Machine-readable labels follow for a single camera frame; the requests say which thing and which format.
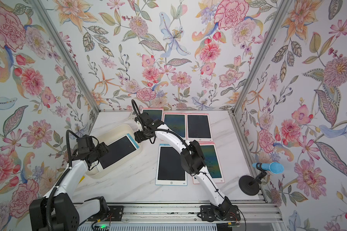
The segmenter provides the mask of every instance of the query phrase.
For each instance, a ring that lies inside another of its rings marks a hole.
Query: blue flower
[[[165,53],[161,54],[162,58],[168,58],[171,55],[171,51],[176,49],[180,55],[190,55],[190,52],[186,50],[184,46],[181,46],[178,41],[180,41],[181,37],[184,34],[184,30],[182,26],[180,28],[175,28],[172,30],[172,34],[170,31],[171,20],[164,12],[160,12],[159,16],[161,18],[161,24],[159,29],[163,34],[163,40],[168,43],[168,47]]]

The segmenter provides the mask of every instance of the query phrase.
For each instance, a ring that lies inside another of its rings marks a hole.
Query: black cable
[[[242,216],[243,216],[243,219],[244,219],[244,227],[245,227],[245,230],[244,230],[244,231],[247,231],[247,223],[245,222],[245,217],[244,217],[242,211],[239,210],[239,212],[241,212],[241,214],[242,214]]]

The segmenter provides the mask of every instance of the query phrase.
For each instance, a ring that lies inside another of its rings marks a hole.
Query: black mounting plate
[[[215,206],[200,206],[200,212],[201,212],[201,216],[202,216],[202,221],[219,221],[213,210],[215,209],[216,207]],[[240,221],[241,220],[241,215],[239,213],[239,210],[238,210],[238,206],[235,206],[235,205],[232,205],[229,209],[229,211],[227,212],[226,216],[225,216],[225,219],[224,221]]]
[[[108,206],[110,211],[109,214],[112,213],[111,218],[106,219],[105,221],[121,221],[122,220],[122,215],[124,213],[124,207],[123,206]],[[96,221],[93,216],[89,217],[87,221]]]

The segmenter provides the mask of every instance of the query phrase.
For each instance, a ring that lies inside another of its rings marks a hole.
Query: flower stem
[[[287,183],[286,185],[283,186],[283,190],[284,190],[286,187],[288,187],[289,185],[294,184],[294,183],[297,183],[297,182],[298,182],[298,181],[297,181],[297,178],[291,180],[289,183]]]

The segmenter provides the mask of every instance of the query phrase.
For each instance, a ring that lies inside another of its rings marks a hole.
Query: black screen
[[[103,169],[105,169],[135,150],[136,148],[133,143],[131,143],[127,136],[124,136],[108,145],[108,153],[102,156],[99,161]]]
[[[188,137],[190,138],[211,138],[209,130],[208,116],[188,115]]]
[[[158,167],[159,180],[185,180],[180,154],[173,147],[161,147]]]

